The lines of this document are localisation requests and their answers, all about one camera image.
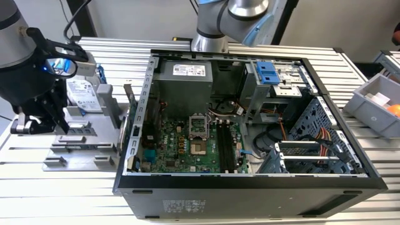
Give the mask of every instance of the metal frame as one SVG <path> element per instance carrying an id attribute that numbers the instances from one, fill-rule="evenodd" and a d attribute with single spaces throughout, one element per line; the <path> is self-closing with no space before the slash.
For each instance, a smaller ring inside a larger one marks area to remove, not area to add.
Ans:
<path id="1" fill-rule="evenodd" d="M 390 74 L 400 80 L 400 52 L 382 51 L 375 59 L 377 63 L 381 63 Z"/>
<path id="2" fill-rule="evenodd" d="M 165 50 L 153 50 L 153 56 L 149 64 L 147 74 L 146 74 L 146 82 L 151 81 L 151 77 L 154 76 L 155 71 L 155 58 L 165 58 L 170 60 L 178 60 L 178 59 L 190 59 L 197 58 L 199 60 L 210 60 L 211 58 L 215 58 L 218 60 L 238 60 L 238 61 L 249 61 L 258 59 L 265 59 L 263 56 L 253 55 L 251 57 L 247 55 L 241 54 L 214 54 L 214 53 L 197 53 L 197 54 L 186 54 L 186 52 L 179 51 L 165 51 Z M 174 217 L 183 217 L 183 218 L 193 218 L 195 215 L 193 214 L 169 214 L 167 208 L 165 208 L 166 212 L 161 207 L 158 207 L 158 204 L 161 204 L 161 198 L 170 196 L 169 199 L 173 198 L 173 196 L 181 196 L 181 192 L 189 189 L 195 189 L 197 191 L 193 191 L 191 194 L 186 194 L 185 198 L 197 198 L 195 193 L 201 194 L 205 199 L 209 199 L 209 201 L 213 202 L 213 205 L 218 205 L 218 202 L 223 201 L 223 195 L 219 197 L 214 197 L 210 199 L 211 196 L 214 196 L 215 190 L 219 189 L 234 189 L 234 190 L 243 190 L 243 189 L 277 189 L 282 190 L 282 192 L 277 192 L 275 195 L 285 196 L 285 190 L 286 189 L 302 189 L 305 192 L 298 193 L 297 197 L 301 198 L 301 196 L 307 195 L 313 196 L 313 193 L 318 191 L 327 191 L 326 196 L 330 196 L 331 200 L 327 200 L 326 202 L 318 203 L 318 205 L 314 205 L 314 210 L 307 210 L 305 212 L 299 212 L 299 214 L 290 215 L 291 217 L 302 218 L 302 217 L 329 217 L 338 213 L 341 210 L 349 208 L 351 205 L 359 203 L 365 199 L 369 199 L 371 196 L 377 195 L 377 193 L 383 192 L 387 189 L 386 183 L 381 177 L 381 175 L 377 172 L 377 169 L 373 165 L 373 162 L 369 160 L 369 157 L 366 155 L 366 152 L 362 150 L 362 147 L 359 146 L 359 143 L 355 141 L 354 134 L 351 133 L 349 126 L 346 125 L 345 119 L 341 116 L 341 111 L 337 108 L 329 93 L 326 86 L 322 82 L 322 79 L 319 78 L 317 71 L 314 70 L 314 67 L 310 64 L 309 59 L 306 58 L 294 58 L 294 57 L 274 57 L 269 58 L 273 60 L 299 60 L 302 64 L 306 66 L 305 73 L 310 75 L 313 79 L 313 84 L 317 86 L 317 89 L 319 89 L 319 94 L 326 102 L 325 107 L 327 106 L 329 111 L 333 111 L 333 116 L 335 120 L 339 122 L 339 129 L 343 130 L 343 133 L 346 137 L 349 138 L 351 146 L 354 146 L 355 151 L 358 153 L 358 156 L 361 158 L 361 161 L 363 163 L 365 169 L 363 172 L 369 174 L 323 174 L 322 176 L 319 174 L 285 174 L 278 173 L 274 176 L 271 174 L 237 174 L 237 173 L 221 173 L 221 174 L 181 174 L 181 173 L 134 173 L 127 171 L 127 163 L 130 162 L 130 159 L 138 154 L 141 149 L 141 132 L 138 133 L 133 132 L 133 139 L 130 146 L 135 146 L 134 148 L 129 147 L 129 149 L 123 152 L 122 158 L 121 158 L 121 165 L 115 180 L 115 188 L 114 191 L 117 193 L 123 193 L 123 196 L 129 202 L 129 205 L 131 206 L 137 216 L 139 218 L 174 218 Z M 141 95 L 141 104 L 147 103 L 147 93 L 149 89 L 151 87 L 147 87 L 147 89 L 142 92 Z M 141 120 L 142 116 L 138 114 L 135 122 L 139 122 L 138 125 L 134 125 L 137 127 L 141 127 Z M 338 193 L 354 193 L 353 195 L 342 195 Z M 242 191 L 233 192 L 234 195 L 239 196 L 242 195 Z M 253 203 L 262 204 L 261 199 L 254 200 Z M 253 215 L 251 210 L 243 211 L 242 215 L 230 214 L 226 212 L 223 215 L 214 215 L 210 211 L 206 216 L 206 218 L 222 218 L 225 216 L 230 217 L 238 217 L 238 218 L 246 218 Z"/>

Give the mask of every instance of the cable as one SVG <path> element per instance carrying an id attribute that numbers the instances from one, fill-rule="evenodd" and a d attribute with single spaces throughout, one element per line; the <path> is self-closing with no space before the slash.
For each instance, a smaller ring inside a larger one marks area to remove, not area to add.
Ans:
<path id="1" fill-rule="evenodd" d="M 13 119 L 11 119 L 11 118 L 7 118 L 7 117 L 5 117 L 5 116 L 2 116 L 2 115 L 0 115 L 0 117 L 2 117 L 3 119 L 6 119 L 6 120 L 10 120 L 10 121 L 13 121 Z"/>
<path id="2" fill-rule="evenodd" d="M 67 32 L 69 32 L 69 30 L 70 30 L 70 27 L 71 27 L 73 23 L 75 22 L 77 15 L 81 13 L 82 9 L 90 4 L 91 1 L 93 1 L 93 0 L 87 0 L 87 1 L 83 3 L 83 5 L 82 5 L 81 8 L 77 10 L 77 12 L 75 12 L 75 14 L 74 14 L 74 16 L 73 16 L 73 18 L 71 18 L 71 20 L 70 20 L 70 22 L 69 22 L 66 28 L 65 28 L 65 38 L 67 39 L 67 41 L 69 41 L 70 44 L 73 44 L 74 41 L 73 41 L 71 38 L 69 37 Z"/>
<path id="3" fill-rule="evenodd" d="M 259 134 L 257 135 L 257 137 L 253 139 L 253 145 L 255 146 L 255 149 L 257 149 L 257 150 L 259 150 L 259 151 L 262 151 L 262 152 L 267 152 L 267 153 L 270 153 L 270 151 L 271 151 L 270 146 L 267 146 L 269 149 L 267 149 L 267 148 L 261 148 L 261 147 L 258 146 L 258 139 L 262 138 L 265 135 L 267 135 L 267 137 L 269 137 L 274 142 L 281 142 L 281 141 L 282 141 L 282 139 L 277 138 L 277 137 L 273 136 L 273 134 L 270 133 L 270 131 L 271 131 L 273 129 L 275 129 L 277 127 L 278 127 L 278 123 L 270 125 L 270 126 L 267 127 L 266 131 L 263 131 L 262 133 L 259 133 Z"/>
<path id="4" fill-rule="evenodd" d="M 197 10 L 197 7 L 195 7 L 195 4 L 194 4 L 193 0 L 190 0 L 190 3 L 191 3 L 191 5 L 193 5 L 193 7 L 194 7 L 194 10 L 195 10 L 195 13 L 197 13 L 197 15 L 199 15 L 199 13 L 198 13 L 198 10 Z"/>
<path id="5" fill-rule="evenodd" d="M 253 154 L 253 153 L 246 153 L 246 155 L 251 155 L 251 156 L 254 156 L 257 159 L 263 159 L 263 158 L 261 158 L 261 157 L 258 157 L 255 154 Z"/>
<path id="6" fill-rule="evenodd" d="M 286 129 L 283 128 L 282 120 L 281 120 L 281 130 L 282 130 L 283 140 L 286 141 L 287 140 L 287 134 L 286 134 Z"/>
<path id="7" fill-rule="evenodd" d="M 209 111 L 210 111 L 213 114 L 215 114 L 217 116 L 221 116 L 221 117 L 225 117 L 225 116 L 235 116 L 235 115 L 238 115 L 238 114 L 233 113 L 233 112 L 235 111 L 235 109 L 234 109 L 233 112 L 221 112 L 219 110 L 215 110 L 215 109 L 213 109 L 213 108 L 209 108 Z"/>
<path id="8" fill-rule="evenodd" d="M 63 9 L 63 14 L 65 14 L 66 20 L 67 20 L 67 22 L 70 22 L 70 21 L 69 21 L 67 14 L 66 14 L 66 9 L 65 9 L 65 3 L 63 3 L 63 0 L 59 0 L 59 2 L 61 2 L 61 4 L 62 4 L 62 9 Z"/>

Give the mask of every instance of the orange wire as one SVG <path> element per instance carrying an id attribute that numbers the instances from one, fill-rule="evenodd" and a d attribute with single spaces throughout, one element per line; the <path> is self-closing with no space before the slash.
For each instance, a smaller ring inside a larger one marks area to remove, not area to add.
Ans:
<path id="1" fill-rule="evenodd" d="M 281 129 L 282 129 L 282 137 L 283 137 L 283 140 L 286 141 L 287 140 L 287 134 L 286 134 L 286 129 L 283 128 L 282 121 L 281 121 Z"/>
<path id="2" fill-rule="evenodd" d="M 325 132 L 325 129 L 321 128 L 321 132 L 322 132 L 322 139 L 326 138 L 326 132 Z M 321 145 L 321 156 L 325 156 L 325 147 L 323 145 Z"/>

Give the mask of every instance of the black cable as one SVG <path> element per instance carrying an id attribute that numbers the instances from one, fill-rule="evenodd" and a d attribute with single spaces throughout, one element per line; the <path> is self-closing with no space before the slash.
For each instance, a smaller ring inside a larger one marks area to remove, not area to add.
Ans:
<path id="1" fill-rule="evenodd" d="M 270 149 L 267 149 L 267 148 L 261 148 L 259 145 L 258 145 L 258 139 L 259 139 L 259 138 L 263 138 L 266 135 L 267 135 L 267 137 L 269 137 L 274 142 L 281 142 L 281 141 L 282 141 L 282 139 L 277 138 L 277 137 L 270 133 L 271 130 L 274 130 L 274 129 L 278 128 L 278 127 L 279 127 L 279 124 L 273 124 L 273 125 L 267 126 L 266 131 L 263 131 L 262 133 L 259 133 L 259 134 L 257 135 L 257 137 L 253 139 L 253 145 L 255 146 L 257 150 L 259 150 L 259 151 L 262 151 L 262 152 L 267 152 L 267 153 L 270 153 L 270 151 L 271 151 L 271 148 L 270 148 L 270 147 L 269 147 Z"/>
<path id="2" fill-rule="evenodd" d="M 249 154 L 249 155 L 254 156 L 257 159 L 263 159 L 263 158 L 258 157 L 255 154 Z"/>
<path id="3" fill-rule="evenodd" d="M 66 9 L 65 9 L 63 0 L 59 0 L 59 2 L 61 2 L 61 4 L 62 4 L 62 9 L 63 9 L 63 14 L 65 14 L 66 20 L 67 20 L 67 22 L 70 22 L 70 21 L 69 21 L 67 14 L 66 14 Z"/>
<path id="4" fill-rule="evenodd" d="M 193 0 L 190 0 L 190 3 L 191 3 L 191 5 L 193 5 L 193 7 L 194 7 L 194 10 L 195 10 L 195 13 L 197 13 L 197 15 L 199 15 L 199 13 L 198 13 L 198 10 L 197 10 L 197 7 L 195 7 L 195 4 L 194 4 Z"/>
<path id="5" fill-rule="evenodd" d="M 83 3 L 83 5 L 82 5 L 81 8 L 77 10 L 77 12 L 75 12 L 75 14 L 74 14 L 74 16 L 73 16 L 73 18 L 71 18 L 71 20 L 70 20 L 70 22 L 69 22 L 66 28 L 65 28 L 65 38 L 67 39 L 67 41 L 69 41 L 70 44 L 74 43 L 74 41 L 73 41 L 71 38 L 69 37 L 67 32 L 69 32 L 69 30 L 70 30 L 70 27 L 71 27 L 73 23 L 75 22 L 77 15 L 81 13 L 82 9 L 86 8 L 86 6 L 90 4 L 91 1 L 93 1 L 93 0 L 87 0 L 87 1 Z"/>
<path id="6" fill-rule="evenodd" d="M 10 121 L 13 121 L 13 119 L 11 119 L 11 118 L 7 118 L 7 117 L 5 117 L 5 116 L 2 116 L 2 115 L 0 115 L 0 117 L 2 117 L 3 119 L 6 119 L 6 120 L 10 120 Z"/>

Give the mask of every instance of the label sticker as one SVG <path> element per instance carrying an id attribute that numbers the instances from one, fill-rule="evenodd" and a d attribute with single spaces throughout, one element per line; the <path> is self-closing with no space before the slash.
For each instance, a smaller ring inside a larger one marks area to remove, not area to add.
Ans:
<path id="1" fill-rule="evenodd" d="M 66 146 L 66 148 L 67 149 L 81 149 L 81 146 L 71 146 L 71 145 L 69 145 L 69 146 Z"/>
<path id="2" fill-rule="evenodd" d="M 245 110 L 245 109 L 239 106 L 239 109 L 238 109 L 238 111 L 237 111 L 237 114 L 238 114 L 239 116 L 242 116 L 243 110 Z"/>
<path id="3" fill-rule="evenodd" d="M 174 65 L 174 75 L 178 76 L 206 76 L 206 66 L 201 65 Z"/>
<path id="4" fill-rule="evenodd" d="M 79 108 L 90 113 L 102 112 L 93 84 L 86 80 L 67 80 L 69 94 Z"/>
<path id="5" fill-rule="evenodd" d="M 165 211 L 174 212 L 203 212 L 206 200 L 163 200 Z"/>

